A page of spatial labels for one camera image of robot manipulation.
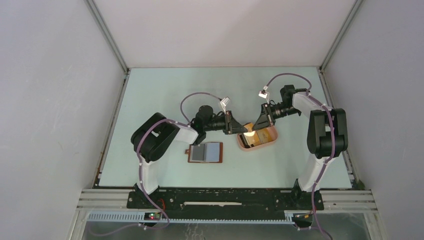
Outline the gold VIP card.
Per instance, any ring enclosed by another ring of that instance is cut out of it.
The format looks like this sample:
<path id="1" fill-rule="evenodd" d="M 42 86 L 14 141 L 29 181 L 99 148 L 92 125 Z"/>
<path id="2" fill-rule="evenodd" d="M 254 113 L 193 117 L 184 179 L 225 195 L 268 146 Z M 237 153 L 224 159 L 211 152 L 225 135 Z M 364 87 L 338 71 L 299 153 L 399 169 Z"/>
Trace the gold VIP card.
<path id="1" fill-rule="evenodd" d="M 267 128 L 258 130 L 257 135 L 261 144 L 266 144 L 273 141 L 273 137 Z"/>
<path id="2" fill-rule="evenodd" d="M 244 127 L 247 129 L 247 132 L 242 134 L 245 145 L 247 145 L 249 148 L 259 146 L 261 141 L 259 139 L 258 133 L 253 130 L 253 124 L 249 122 L 246 123 Z"/>

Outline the pink oval tray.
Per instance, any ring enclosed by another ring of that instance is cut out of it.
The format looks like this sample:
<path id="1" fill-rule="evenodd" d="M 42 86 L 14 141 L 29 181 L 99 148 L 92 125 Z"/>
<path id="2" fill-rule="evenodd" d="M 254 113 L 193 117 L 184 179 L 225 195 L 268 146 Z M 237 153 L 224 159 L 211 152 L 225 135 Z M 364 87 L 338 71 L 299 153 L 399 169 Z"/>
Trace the pink oval tray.
<path id="1" fill-rule="evenodd" d="M 277 138 L 278 138 L 278 132 L 277 132 L 277 129 L 274 127 L 274 126 L 270 126 L 270 127 L 267 127 L 266 129 L 268 129 L 269 130 L 269 132 L 271 133 L 271 136 L 273 137 L 273 141 L 271 141 L 271 142 L 268 142 L 268 143 L 264 143 L 264 144 L 260 144 L 260 145 L 258 145 L 258 146 L 254 146 L 254 147 L 248 147 L 247 145 L 245 145 L 245 143 L 244 143 L 244 139 L 243 139 L 243 134 L 238 134 L 237 135 L 237 137 L 236 137 L 236 140 L 237 140 L 237 144 L 238 144 L 238 147 L 242 150 L 242 151 L 246 151 L 246 152 L 248 152 L 248 151 L 253 151 L 253 150 L 258 150 L 258 149 L 260 149 L 260 148 L 264 148 L 264 147 L 267 147 L 267 146 L 270 146 L 270 145 L 272 145 L 276 140 L 277 140 Z"/>

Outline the brown leather card holder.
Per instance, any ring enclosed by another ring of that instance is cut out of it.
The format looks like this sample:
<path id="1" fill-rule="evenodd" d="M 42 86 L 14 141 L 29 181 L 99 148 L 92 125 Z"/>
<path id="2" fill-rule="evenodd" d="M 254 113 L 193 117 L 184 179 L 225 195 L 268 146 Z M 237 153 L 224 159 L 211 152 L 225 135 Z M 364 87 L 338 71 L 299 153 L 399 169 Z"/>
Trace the brown leather card holder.
<path id="1" fill-rule="evenodd" d="M 205 144 L 205 159 L 203 162 L 191 161 L 191 146 L 185 150 L 185 154 L 188 156 L 188 163 L 199 163 L 199 164 L 220 164 L 223 162 L 223 143 L 222 142 L 206 142 L 200 143 Z"/>

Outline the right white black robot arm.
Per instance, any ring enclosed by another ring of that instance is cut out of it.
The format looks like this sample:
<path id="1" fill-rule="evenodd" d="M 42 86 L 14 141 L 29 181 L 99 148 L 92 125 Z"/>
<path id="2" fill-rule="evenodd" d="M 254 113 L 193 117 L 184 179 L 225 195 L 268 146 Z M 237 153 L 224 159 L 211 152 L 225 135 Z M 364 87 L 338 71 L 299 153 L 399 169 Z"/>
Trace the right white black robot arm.
<path id="1" fill-rule="evenodd" d="M 261 105 L 253 131 L 274 126 L 277 119 L 294 114 L 308 119 L 306 144 L 310 155 L 290 193 L 291 204 L 297 209 L 304 209 L 315 201 L 321 178 L 329 164 L 348 148 L 346 112 L 342 108 L 324 105 L 308 89 L 293 85 L 285 85 L 280 90 L 281 102 L 273 104 L 267 89 L 264 86 L 258 93 L 259 97 L 266 99 L 266 103 Z"/>

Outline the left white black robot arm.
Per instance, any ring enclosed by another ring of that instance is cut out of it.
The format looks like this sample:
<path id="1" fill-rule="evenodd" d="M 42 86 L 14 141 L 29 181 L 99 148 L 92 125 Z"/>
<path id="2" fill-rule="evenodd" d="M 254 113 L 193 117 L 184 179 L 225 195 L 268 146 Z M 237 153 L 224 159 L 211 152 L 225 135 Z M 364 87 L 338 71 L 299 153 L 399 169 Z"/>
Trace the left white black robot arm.
<path id="1" fill-rule="evenodd" d="M 158 202 L 155 190 L 159 187 L 159 167 L 156 162 L 174 141 L 189 144 L 190 161 L 219 161 L 222 145 L 217 142 L 204 142 L 207 132 L 211 131 L 233 135 L 247 133 L 248 129 L 234 119 L 231 111 L 214 113 L 211 106 L 202 105 L 188 124 L 166 118 L 157 112 L 132 134 L 130 142 L 139 159 L 137 187 L 142 191 L 138 201 L 145 208 L 153 208 Z"/>

